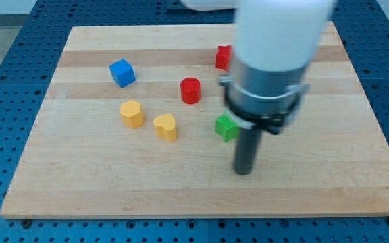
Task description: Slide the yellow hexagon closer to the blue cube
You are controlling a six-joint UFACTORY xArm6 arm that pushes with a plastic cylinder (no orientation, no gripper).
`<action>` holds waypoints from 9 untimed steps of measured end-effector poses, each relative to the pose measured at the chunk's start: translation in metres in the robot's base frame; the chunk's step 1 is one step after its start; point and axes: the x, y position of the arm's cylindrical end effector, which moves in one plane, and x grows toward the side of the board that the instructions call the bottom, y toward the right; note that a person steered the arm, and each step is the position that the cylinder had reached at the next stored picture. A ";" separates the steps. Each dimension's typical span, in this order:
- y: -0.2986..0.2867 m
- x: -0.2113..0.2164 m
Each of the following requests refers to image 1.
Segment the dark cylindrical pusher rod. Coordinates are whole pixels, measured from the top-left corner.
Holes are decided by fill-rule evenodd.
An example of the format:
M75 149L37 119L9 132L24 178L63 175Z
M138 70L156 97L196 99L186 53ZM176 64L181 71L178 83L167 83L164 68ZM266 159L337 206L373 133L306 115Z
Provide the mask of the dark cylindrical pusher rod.
M238 175L245 176L252 171L261 133L258 129L240 129L233 161L234 171Z

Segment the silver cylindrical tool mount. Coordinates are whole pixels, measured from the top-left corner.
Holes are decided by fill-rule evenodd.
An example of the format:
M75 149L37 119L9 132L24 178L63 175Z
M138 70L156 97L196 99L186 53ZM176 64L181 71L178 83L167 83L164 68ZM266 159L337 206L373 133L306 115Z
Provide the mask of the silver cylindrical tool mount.
M306 68L265 71L233 57L228 73L219 78L224 104L240 127L277 135L295 119L309 89L302 83Z

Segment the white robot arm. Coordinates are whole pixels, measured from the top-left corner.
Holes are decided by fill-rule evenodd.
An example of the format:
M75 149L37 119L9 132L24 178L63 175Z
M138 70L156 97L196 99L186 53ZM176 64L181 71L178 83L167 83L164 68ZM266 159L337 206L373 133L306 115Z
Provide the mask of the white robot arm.
M233 168L248 175L262 132L279 134L297 116L333 0L182 0L195 11L235 9L227 74L219 77L228 114L240 130Z

